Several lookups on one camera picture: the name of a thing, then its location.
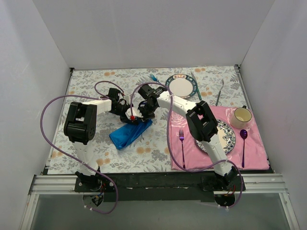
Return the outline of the blue satin napkin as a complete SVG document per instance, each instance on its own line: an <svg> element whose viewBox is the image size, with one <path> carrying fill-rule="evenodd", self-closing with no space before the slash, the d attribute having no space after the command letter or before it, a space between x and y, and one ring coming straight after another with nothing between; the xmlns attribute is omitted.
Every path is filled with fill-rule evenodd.
<svg viewBox="0 0 307 230"><path fill-rule="evenodd" d="M152 123L148 120L138 125L126 124L110 133L109 137L116 149L121 150L133 143Z"/></svg>

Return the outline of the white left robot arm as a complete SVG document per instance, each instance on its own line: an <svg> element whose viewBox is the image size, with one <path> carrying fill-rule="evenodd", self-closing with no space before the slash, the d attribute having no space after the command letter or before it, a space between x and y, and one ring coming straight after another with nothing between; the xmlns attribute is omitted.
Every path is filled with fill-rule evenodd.
<svg viewBox="0 0 307 230"><path fill-rule="evenodd" d="M128 121L126 111L130 107L130 96L110 88L106 96L88 102L72 102L64 124L64 135L72 142L81 169L76 172L80 183L96 192L102 186L102 179L95 173L99 166L94 159L94 136L97 116L110 112Z"/></svg>

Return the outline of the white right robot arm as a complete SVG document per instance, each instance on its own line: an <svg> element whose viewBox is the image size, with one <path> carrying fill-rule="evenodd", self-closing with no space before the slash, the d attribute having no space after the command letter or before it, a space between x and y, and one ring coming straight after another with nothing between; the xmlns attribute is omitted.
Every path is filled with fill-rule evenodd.
<svg viewBox="0 0 307 230"><path fill-rule="evenodd" d="M217 121L209 105L205 101L199 103L187 101L175 96L169 88L158 82L147 82L138 85L131 97L138 92L143 99L151 100L154 105L169 110L167 120L167 136L171 123L172 112L185 117L192 137L200 142L208 153L212 164L198 170L188 170L183 168L173 156L170 141L167 145L171 159L181 170L189 173L198 173L213 168L218 187L222 190L229 190L234 187L235 179L240 179L240 192L243 192L243 177L238 167L230 161L224 153L223 147L218 137Z"/></svg>

